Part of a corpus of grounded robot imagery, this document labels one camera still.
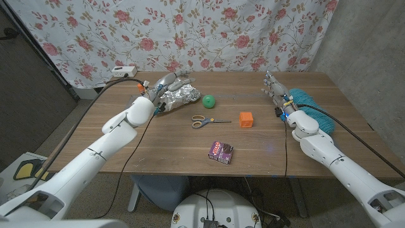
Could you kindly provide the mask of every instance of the orange block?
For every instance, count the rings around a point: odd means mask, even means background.
[[[253,116],[251,112],[241,112],[239,115],[239,125],[240,127],[252,127]]]

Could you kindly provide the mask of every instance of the pink rose pattern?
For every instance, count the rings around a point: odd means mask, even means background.
[[[305,71],[339,1],[198,2],[48,0],[10,5],[65,79],[90,88],[108,81],[114,66],[172,72]]]

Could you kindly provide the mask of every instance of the teal yarn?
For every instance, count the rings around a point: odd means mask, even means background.
[[[326,111],[316,104],[314,99],[302,89],[291,89],[290,94],[292,95],[295,104],[311,105]],[[319,128],[325,133],[330,135],[335,130],[335,122],[327,115],[308,107],[301,107],[299,109],[305,111],[307,115],[318,121]]]

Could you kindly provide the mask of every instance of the scissor blade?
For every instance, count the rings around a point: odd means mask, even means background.
[[[214,123],[232,123],[230,120],[214,120]]]

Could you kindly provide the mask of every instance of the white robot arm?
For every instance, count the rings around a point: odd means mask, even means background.
[[[178,75],[188,72],[169,73],[158,81],[149,99],[137,98],[132,105],[110,119],[102,128],[104,135],[67,164],[52,179],[0,206],[0,220],[9,222],[61,220],[73,201],[115,153],[137,135],[134,129],[148,121],[164,104],[158,97],[168,89],[173,91],[194,79],[175,82]]]
[[[405,191],[383,184],[343,154],[333,145],[332,138],[319,129],[316,120],[297,109],[287,88],[268,71],[266,77],[269,91],[262,91],[281,108],[289,126],[295,127],[292,136],[300,143],[302,151],[336,176],[360,202],[376,227],[404,227]]]

